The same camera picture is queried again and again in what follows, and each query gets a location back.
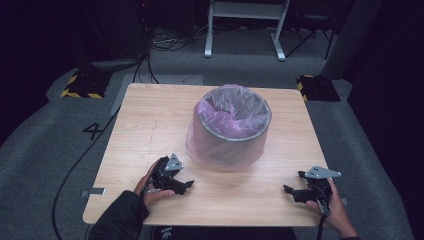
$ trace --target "printed number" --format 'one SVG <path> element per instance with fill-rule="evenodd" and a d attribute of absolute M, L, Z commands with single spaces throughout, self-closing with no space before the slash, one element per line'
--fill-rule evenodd
<path fill-rule="evenodd" d="M 82 130 L 82 131 L 91 133 L 91 140 L 93 140 L 96 137 L 97 133 L 103 132 L 103 130 L 99 130 L 99 124 L 98 123 L 93 123 L 90 126 L 84 128 L 84 130 Z"/>

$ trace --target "plastic bag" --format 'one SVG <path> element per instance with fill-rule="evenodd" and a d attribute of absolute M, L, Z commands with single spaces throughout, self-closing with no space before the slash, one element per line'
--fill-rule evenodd
<path fill-rule="evenodd" d="M 209 168 L 242 170 L 263 154 L 271 116 L 266 100 L 245 87 L 214 89 L 194 107 L 187 153 Z"/>

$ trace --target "gray carpet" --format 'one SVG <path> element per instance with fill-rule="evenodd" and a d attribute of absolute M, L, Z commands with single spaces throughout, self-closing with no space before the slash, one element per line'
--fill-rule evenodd
<path fill-rule="evenodd" d="M 295 33 L 284 32 L 281 36 L 285 51 L 298 41 Z M 197 76 L 199 82 L 193 84 L 203 81 L 213 86 L 232 83 L 293 89 L 298 75 L 321 72 L 327 43 L 318 34 L 285 62 L 278 61 L 266 31 L 221 32 L 214 38 L 210 59 L 203 57 L 204 44 L 203 38 L 178 51 L 152 50 L 152 70 L 158 81 L 172 83 L 169 76 L 177 75 L 175 84 L 181 84 L 186 76 Z M 3 144 L 0 239 L 55 239 L 51 223 L 54 197 L 69 169 L 92 144 L 91 134 L 82 130 L 93 123 L 98 123 L 100 129 L 105 127 L 122 96 L 121 86 L 134 70 L 114 73 L 104 99 L 60 97 L 75 70 L 64 73 L 46 93 L 49 103 Z M 147 64 L 142 64 L 140 75 L 142 81 L 142 76 L 148 75 Z M 306 102 L 306 106 L 329 167 L 343 173 L 335 182 L 341 195 L 349 200 L 347 210 L 353 224 L 363 239 L 414 239 L 401 198 L 346 102 L 350 84 L 338 80 L 334 85 L 341 102 Z M 87 199 L 81 198 L 80 192 L 92 187 L 112 128 L 113 121 L 81 159 L 60 193 L 56 221 L 63 239 L 84 239 L 86 235 L 82 215 Z M 295 233 L 298 239 L 315 239 L 317 228 L 295 228 Z M 323 239 L 338 236 L 325 228 Z"/>

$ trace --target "black sleeve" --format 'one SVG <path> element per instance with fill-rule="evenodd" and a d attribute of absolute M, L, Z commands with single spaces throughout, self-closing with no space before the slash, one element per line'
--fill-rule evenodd
<path fill-rule="evenodd" d="M 149 211 L 144 203 L 140 206 L 140 197 L 124 191 L 94 224 L 89 239 L 134 239 L 141 219 L 147 216 Z"/>
<path fill-rule="evenodd" d="M 341 238 L 340 240 L 361 240 L 360 237 L 348 237 L 348 238 Z"/>

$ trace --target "wooden table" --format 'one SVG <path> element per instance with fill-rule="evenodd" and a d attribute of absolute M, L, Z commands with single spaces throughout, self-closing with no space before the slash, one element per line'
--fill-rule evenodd
<path fill-rule="evenodd" d="M 317 214 L 283 190 L 306 189 L 297 171 L 327 167 L 302 96 L 297 90 L 250 88 L 272 110 L 264 154 L 240 172 L 217 172 L 185 150 L 195 104 L 213 86 L 131 84 L 116 120 L 83 219 L 95 223 L 123 190 L 133 190 L 160 157 L 176 153 L 184 164 L 175 179 L 195 180 L 183 195 L 150 208 L 147 225 L 316 226 Z"/>

